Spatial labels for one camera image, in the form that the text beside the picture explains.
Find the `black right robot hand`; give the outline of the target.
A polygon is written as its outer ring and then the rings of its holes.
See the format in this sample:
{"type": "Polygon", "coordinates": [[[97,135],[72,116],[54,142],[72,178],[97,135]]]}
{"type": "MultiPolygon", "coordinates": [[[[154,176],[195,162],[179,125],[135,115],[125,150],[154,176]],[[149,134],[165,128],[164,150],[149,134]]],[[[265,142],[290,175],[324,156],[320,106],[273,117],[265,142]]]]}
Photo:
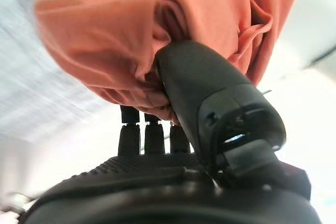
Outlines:
{"type": "Polygon", "coordinates": [[[306,172],[278,160],[284,123],[227,60],[194,41],[157,52],[179,125],[122,106],[116,157],[55,185],[20,223],[320,223],[306,172]]]}

